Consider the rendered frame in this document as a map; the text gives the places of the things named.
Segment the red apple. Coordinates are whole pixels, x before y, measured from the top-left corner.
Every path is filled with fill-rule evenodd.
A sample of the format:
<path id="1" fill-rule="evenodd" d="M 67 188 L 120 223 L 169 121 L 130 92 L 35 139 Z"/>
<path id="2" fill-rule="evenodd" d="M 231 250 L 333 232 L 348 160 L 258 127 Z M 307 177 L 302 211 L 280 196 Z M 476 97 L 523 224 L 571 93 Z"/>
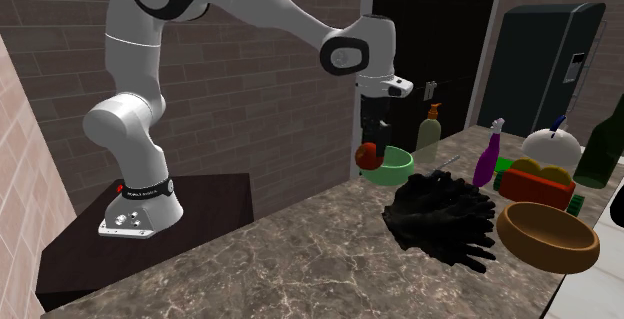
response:
<path id="1" fill-rule="evenodd" d="M 375 143 L 362 143 L 354 155 L 356 165 L 362 170 L 375 170 L 383 164 L 383 158 L 377 156 Z"/>

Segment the olive soap dispenser orange pump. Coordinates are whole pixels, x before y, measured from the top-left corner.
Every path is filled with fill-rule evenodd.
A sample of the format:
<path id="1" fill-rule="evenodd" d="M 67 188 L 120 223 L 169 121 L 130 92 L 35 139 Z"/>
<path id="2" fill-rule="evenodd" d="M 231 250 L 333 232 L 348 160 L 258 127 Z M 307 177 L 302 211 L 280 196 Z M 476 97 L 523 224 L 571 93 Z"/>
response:
<path id="1" fill-rule="evenodd" d="M 427 118 L 419 126 L 414 160 L 417 163 L 432 163 L 436 159 L 441 124 L 437 120 L 440 103 L 432 104 Z"/>

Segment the green bowl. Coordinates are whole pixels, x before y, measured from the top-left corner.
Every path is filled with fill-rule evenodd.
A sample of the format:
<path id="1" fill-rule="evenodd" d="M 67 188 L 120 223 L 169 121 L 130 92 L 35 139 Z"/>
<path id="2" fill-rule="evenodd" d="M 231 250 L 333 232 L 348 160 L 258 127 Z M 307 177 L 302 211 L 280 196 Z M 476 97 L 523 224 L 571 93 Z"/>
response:
<path id="1" fill-rule="evenodd" d="M 387 146 L 383 164 L 375 170 L 361 170 L 361 175 L 368 181 L 382 186 L 404 184 L 414 173 L 412 155 L 400 148 Z"/>

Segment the purple spray bottle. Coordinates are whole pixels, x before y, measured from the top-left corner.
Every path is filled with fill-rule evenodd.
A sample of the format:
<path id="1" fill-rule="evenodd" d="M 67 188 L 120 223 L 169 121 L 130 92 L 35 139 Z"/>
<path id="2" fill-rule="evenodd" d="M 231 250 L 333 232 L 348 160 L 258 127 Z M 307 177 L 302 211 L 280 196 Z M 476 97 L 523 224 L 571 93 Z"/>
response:
<path id="1" fill-rule="evenodd" d="M 492 122 L 490 127 L 489 143 L 481 154 L 473 175 L 473 185 L 480 188 L 486 185 L 493 176 L 500 151 L 500 135 L 505 120 L 498 118 Z"/>

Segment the black refrigerator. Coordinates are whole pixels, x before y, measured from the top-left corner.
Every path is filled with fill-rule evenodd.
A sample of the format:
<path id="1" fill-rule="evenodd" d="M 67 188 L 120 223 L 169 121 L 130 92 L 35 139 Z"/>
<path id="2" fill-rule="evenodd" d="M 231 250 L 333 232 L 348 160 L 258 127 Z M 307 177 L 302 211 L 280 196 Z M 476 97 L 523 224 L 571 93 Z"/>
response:
<path id="1" fill-rule="evenodd" d="M 517 6 L 505 13 L 477 124 L 502 118 L 526 137 L 564 115 L 606 10 L 604 3 Z"/>

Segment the tan bread slice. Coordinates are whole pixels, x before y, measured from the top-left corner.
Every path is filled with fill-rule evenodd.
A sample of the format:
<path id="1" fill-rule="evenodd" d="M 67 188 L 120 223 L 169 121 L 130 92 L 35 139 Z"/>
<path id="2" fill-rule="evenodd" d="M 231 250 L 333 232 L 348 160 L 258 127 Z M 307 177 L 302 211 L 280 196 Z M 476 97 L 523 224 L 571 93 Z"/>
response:
<path id="1" fill-rule="evenodd" d="M 532 175 L 538 175 L 541 171 L 540 165 L 535 160 L 527 157 L 515 160 L 510 165 L 510 168 Z"/>
<path id="2" fill-rule="evenodd" d="M 565 169 L 558 166 L 543 167 L 538 176 L 563 186 L 568 186 L 572 182 L 572 178 L 569 173 Z"/>

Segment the dark robot stand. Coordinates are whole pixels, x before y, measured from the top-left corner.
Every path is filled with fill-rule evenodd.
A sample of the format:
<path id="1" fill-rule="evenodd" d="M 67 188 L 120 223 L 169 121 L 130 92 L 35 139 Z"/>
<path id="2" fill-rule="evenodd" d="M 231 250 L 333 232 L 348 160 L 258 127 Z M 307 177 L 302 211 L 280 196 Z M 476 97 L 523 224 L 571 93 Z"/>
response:
<path id="1" fill-rule="evenodd" d="M 42 252 L 36 296 L 54 310 L 254 221 L 247 173 L 173 179 L 184 215 L 146 239 L 109 238 L 96 227 L 121 181 L 116 180 Z"/>

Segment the brown wooden bowl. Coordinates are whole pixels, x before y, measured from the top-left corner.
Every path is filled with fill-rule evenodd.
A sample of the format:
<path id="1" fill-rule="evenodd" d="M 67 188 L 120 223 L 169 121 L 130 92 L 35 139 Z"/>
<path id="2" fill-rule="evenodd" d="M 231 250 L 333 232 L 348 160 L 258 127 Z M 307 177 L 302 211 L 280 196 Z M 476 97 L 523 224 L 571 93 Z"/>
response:
<path id="1" fill-rule="evenodd" d="M 575 274 L 599 258 L 596 232 L 579 218 L 532 202 L 512 202 L 500 213 L 496 231 L 517 258 L 540 270 Z"/>

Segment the dark green glass bottle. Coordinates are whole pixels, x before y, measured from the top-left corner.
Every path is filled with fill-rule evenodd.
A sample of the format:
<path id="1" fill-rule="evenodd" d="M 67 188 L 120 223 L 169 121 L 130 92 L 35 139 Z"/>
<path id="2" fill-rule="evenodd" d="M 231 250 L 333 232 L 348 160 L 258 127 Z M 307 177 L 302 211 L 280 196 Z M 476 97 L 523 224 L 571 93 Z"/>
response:
<path id="1" fill-rule="evenodd" d="M 589 188 L 604 188 L 623 152 L 624 94 L 611 116 L 593 129 L 573 180 Z"/>

